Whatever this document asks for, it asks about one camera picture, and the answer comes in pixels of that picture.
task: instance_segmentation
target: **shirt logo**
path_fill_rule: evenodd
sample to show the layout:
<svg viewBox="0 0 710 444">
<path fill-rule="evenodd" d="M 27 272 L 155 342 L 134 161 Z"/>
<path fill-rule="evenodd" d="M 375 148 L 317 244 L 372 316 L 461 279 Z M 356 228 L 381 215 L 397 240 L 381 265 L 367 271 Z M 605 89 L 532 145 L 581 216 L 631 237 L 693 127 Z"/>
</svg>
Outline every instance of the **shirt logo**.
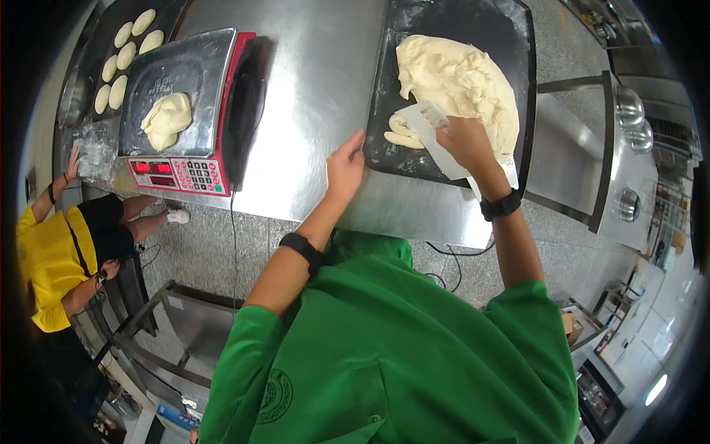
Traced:
<svg viewBox="0 0 710 444">
<path fill-rule="evenodd" d="M 288 375 L 283 370 L 271 369 L 256 423 L 266 424 L 276 421 L 286 413 L 292 399 L 293 385 Z"/>
</svg>

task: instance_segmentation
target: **green uniform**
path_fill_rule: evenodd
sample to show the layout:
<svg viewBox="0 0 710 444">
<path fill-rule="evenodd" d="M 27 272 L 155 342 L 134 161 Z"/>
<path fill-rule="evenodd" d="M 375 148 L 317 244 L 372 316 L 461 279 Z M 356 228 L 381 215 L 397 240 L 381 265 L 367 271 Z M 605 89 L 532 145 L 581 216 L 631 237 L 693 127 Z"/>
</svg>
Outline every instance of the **green uniform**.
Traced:
<svg viewBox="0 0 710 444">
<path fill-rule="evenodd" d="M 572 358 L 543 283 L 481 313 L 413 271 L 403 239 L 340 230 L 327 255 L 290 327 L 236 314 L 200 444 L 574 440 Z"/>
</svg>

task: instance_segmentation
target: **dough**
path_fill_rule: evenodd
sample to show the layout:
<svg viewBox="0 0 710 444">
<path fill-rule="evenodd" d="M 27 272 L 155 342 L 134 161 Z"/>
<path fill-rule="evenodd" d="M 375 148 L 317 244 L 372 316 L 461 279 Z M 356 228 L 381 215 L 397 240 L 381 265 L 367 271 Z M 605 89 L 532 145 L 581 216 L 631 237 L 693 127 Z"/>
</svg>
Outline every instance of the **dough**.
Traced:
<svg viewBox="0 0 710 444">
<path fill-rule="evenodd" d="M 419 140 L 419 136 L 407 128 L 407 119 L 399 114 L 392 114 L 388 122 L 392 132 L 385 133 L 385 139 L 395 145 L 406 146 L 407 148 L 423 149 L 424 145 Z"/>
<path fill-rule="evenodd" d="M 162 151 L 172 146 L 178 133 L 192 122 L 190 98 L 184 92 L 176 92 L 161 97 L 141 123 L 141 129 L 148 135 L 151 146 Z"/>
<path fill-rule="evenodd" d="M 156 49 L 158 46 L 163 44 L 164 37 L 165 34 L 163 34 L 160 29 L 156 29 L 152 33 L 148 34 L 146 38 L 143 39 L 143 42 L 141 43 L 141 50 L 138 54 L 147 53 L 148 51 Z"/>
<path fill-rule="evenodd" d="M 116 74 L 116 62 L 118 59 L 119 56 L 114 54 L 106 60 L 106 63 L 104 63 L 104 69 L 101 71 L 101 78 L 104 82 L 111 82 L 111 79 L 114 78 L 114 74 Z"/>
<path fill-rule="evenodd" d="M 136 22 L 133 24 L 133 28 L 131 29 L 131 34 L 134 36 L 139 36 L 148 29 L 148 27 L 151 25 L 153 22 L 153 19 L 155 18 L 155 9 L 149 9 L 147 11 L 144 11 L 138 18 L 136 19 Z"/>
<path fill-rule="evenodd" d="M 113 86 L 111 86 L 111 94 L 109 95 L 109 106 L 112 109 L 118 109 L 121 104 L 124 103 L 124 94 L 126 94 L 126 83 L 128 83 L 129 78 L 127 75 L 122 75 L 116 79 Z"/>
<path fill-rule="evenodd" d="M 96 114 L 103 114 L 106 111 L 106 105 L 109 104 L 109 94 L 111 94 L 111 85 L 105 84 L 99 89 L 94 102 L 94 111 Z"/>
<path fill-rule="evenodd" d="M 497 158 L 513 155 L 520 124 L 515 93 L 488 53 L 446 38 L 410 36 L 397 47 L 400 95 L 431 100 L 447 116 L 486 127 Z"/>
<path fill-rule="evenodd" d="M 131 61 L 134 57 L 136 57 L 136 44 L 129 42 L 126 46 L 121 48 L 119 58 L 116 59 L 116 67 L 120 70 L 125 70 L 127 67 L 131 66 Z"/>
<path fill-rule="evenodd" d="M 120 27 L 119 32 L 117 32 L 116 37 L 114 37 L 114 46 L 116 48 L 120 48 L 125 45 L 127 41 L 129 41 L 131 29 L 133 29 L 132 21 L 126 22 L 122 27 Z"/>
</svg>

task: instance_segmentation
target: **hand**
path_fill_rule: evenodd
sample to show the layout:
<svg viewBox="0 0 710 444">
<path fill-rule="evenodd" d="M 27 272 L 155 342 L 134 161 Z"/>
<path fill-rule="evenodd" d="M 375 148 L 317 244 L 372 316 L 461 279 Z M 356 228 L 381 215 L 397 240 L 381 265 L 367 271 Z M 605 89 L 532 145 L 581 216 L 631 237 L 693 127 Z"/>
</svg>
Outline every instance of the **hand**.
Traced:
<svg viewBox="0 0 710 444">
<path fill-rule="evenodd" d="M 448 116 L 448 134 L 444 127 L 437 128 L 437 141 L 454 157 L 459 165 L 474 174 L 475 170 L 496 163 L 486 127 L 475 119 Z"/>
<path fill-rule="evenodd" d="M 67 170 L 64 172 L 64 178 L 67 183 L 71 182 L 77 177 L 77 171 L 79 170 L 79 142 L 75 141 L 74 146 L 72 146 L 72 153 L 69 155 L 69 164 L 67 165 Z"/>
<path fill-rule="evenodd" d="M 360 129 L 333 152 L 326 163 L 328 188 L 325 197 L 347 205 L 362 181 L 365 155 L 360 148 L 365 141 L 365 130 Z"/>
<path fill-rule="evenodd" d="M 101 271 L 106 272 L 106 279 L 115 278 L 119 272 L 119 268 L 121 268 L 121 264 L 119 264 L 116 259 L 106 261 L 103 265 L 101 265 Z"/>
</svg>

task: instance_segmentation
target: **stainless steel bowl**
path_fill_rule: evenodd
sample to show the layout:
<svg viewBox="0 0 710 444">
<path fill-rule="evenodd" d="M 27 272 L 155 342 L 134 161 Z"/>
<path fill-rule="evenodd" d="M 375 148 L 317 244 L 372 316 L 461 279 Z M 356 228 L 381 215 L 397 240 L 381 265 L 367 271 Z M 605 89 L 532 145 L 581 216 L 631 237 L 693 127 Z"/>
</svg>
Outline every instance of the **stainless steel bowl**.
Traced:
<svg viewBox="0 0 710 444">
<path fill-rule="evenodd" d="M 621 220 L 624 222 L 636 222 L 641 214 L 641 198 L 636 191 L 626 188 L 621 195 Z"/>
<path fill-rule="evenodd" d="M 78 74 L 79 65 L 76 65 L 64 84 L 62 99 L 59 103 L 57 122 L 65 128 L 77 123 L 84 114 L 87 101 L 91 97 L 90 82 L 79 77 Z"/>
<path fill-rule="evenodd" d="M 624 85 L 616 87 L 616 117 L 622 129 L 640 128 L 645 118 L 641 98 Z"/>
<path fill-rule="evenodd" d="M 653 130 L 648 120 L 644 119 L 639 129 L 627 129 L 626 140 L 636 154 L 647 154 L 653 148 Z"/>
</svg>

